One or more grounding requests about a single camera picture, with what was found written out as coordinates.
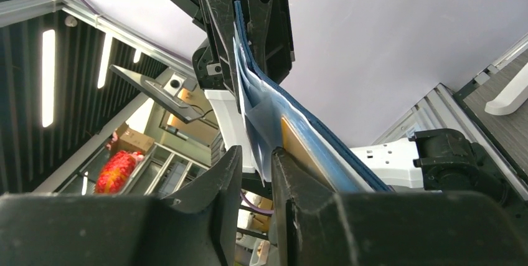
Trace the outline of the navy leather card holder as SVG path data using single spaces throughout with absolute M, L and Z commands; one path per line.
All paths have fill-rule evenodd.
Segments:
M 242 122 L 257 171 L 272 182 L 271 152 L 282 147 L 301 169 L 337 192 L 389 192 L 371 171 L 316 116 L 265 75 L 250 49 L 242 5 L 234 2 L 233 52 Z

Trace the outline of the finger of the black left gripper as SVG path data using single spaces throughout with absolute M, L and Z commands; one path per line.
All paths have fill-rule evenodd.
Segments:
M 295 60 L 288 0 L 247 0 L 248 40 L 255 62 L 265 75 L 281 83 Z
M 234 1 L 200 0 L 205 31 L 209 40 L 211 60 L 208 61 L 208 73 L 213 76 L 212 86 L 220 85 L 235 97 L 237 110 L 240 110 L 238 79 L 233 49 L 234 38 Z

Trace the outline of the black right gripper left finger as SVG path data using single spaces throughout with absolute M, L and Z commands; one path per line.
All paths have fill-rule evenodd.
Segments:
M 2 265 L 233 265 L 242 148 L 164 197 L 6 194 Z

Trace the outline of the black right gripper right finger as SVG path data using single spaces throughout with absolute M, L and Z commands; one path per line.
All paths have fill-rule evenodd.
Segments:
M 282 265 L 526 265 L 507 214 L 470 192 L 337 193 L 271 155 Z

